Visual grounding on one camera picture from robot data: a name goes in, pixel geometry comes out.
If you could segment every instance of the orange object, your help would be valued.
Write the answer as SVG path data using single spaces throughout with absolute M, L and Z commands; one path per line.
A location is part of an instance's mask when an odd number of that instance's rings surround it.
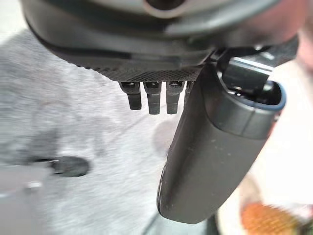
M 289 213 L 262 203 L 244 208 L 242 224 L 249 235 L 296 235 L 299 226 Z

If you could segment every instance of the gray carpet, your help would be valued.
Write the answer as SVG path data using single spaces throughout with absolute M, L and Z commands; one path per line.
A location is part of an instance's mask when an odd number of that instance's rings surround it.
M 48 52 L 29 31 L 0 48 L 0 164 L 31 157 L 78 156 L 92 165 L 80 178 L 51 176 L 38 203 L 47 234 L 142 234 L 179 114 L 129 110 L 118 83 Z M 148 234 L 202 234 L 203 224 L 156 217 Z

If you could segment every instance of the round opening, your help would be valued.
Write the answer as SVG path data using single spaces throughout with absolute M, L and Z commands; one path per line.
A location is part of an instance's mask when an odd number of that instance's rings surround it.
M 146 0 L 146 2 L 155 9 L 169 11 L 182 5 L 185 0 Z

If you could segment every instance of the black plastic housing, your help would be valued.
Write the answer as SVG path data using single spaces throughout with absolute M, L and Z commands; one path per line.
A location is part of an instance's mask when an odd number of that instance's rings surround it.
M 195 224 L 212 216 L 243 179 L 266 142 L 286 95 L 267 103 L 230 94 L 213 65 L 194 84 L 160 180 L 162 216 Z

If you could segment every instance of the black handle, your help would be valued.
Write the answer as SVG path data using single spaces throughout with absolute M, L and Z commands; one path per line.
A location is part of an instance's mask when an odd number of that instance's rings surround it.
M 190 93 L 160 180 L 157 207 L 195 224 L 212 216 L 258 156 L 286 96 L 279 84 L 258 103 L 229 92 L 206 65 Z

